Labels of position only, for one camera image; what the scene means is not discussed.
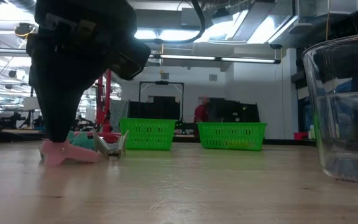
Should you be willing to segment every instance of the clear plastic bin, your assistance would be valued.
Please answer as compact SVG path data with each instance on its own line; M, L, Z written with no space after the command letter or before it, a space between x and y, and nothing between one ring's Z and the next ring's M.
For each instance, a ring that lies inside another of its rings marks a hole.
M337 179L358 182L358 35L303 53L320 164Z

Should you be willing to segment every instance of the pink block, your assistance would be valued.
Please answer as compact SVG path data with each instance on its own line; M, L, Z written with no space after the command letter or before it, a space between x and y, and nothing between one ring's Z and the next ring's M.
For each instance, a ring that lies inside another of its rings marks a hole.
M57 166L65 159L81 162L98 162L100 158L100 154L97 152L73 146L68 141L63 143L44 141L41 152L45 155L45 164L47 166Z

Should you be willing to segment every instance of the green toy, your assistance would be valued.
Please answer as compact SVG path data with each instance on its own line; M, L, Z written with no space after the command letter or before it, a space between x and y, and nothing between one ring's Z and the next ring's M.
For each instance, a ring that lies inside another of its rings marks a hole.
M88 139L86 133L80 133L79 135L74 136L74 132L70 131L68 133L67 140L74 146L79 146L94 151L94 140Z

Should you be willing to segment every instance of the green basket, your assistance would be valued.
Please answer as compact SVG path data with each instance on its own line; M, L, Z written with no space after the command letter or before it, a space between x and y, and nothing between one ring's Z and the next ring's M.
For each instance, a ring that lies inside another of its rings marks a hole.
M121 134L127 130L127 149L170 150L175 120L166 119L120 119Z
M201 145L206 149L260 151L265 123L198 123Z

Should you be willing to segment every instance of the wooden table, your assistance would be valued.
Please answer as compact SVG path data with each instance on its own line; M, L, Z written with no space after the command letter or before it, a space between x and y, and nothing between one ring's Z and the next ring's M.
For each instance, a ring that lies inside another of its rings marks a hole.
M358 224L358 184L323 174L312 147L248 152L181 143L45 168L38 146L0 144L0 224Z

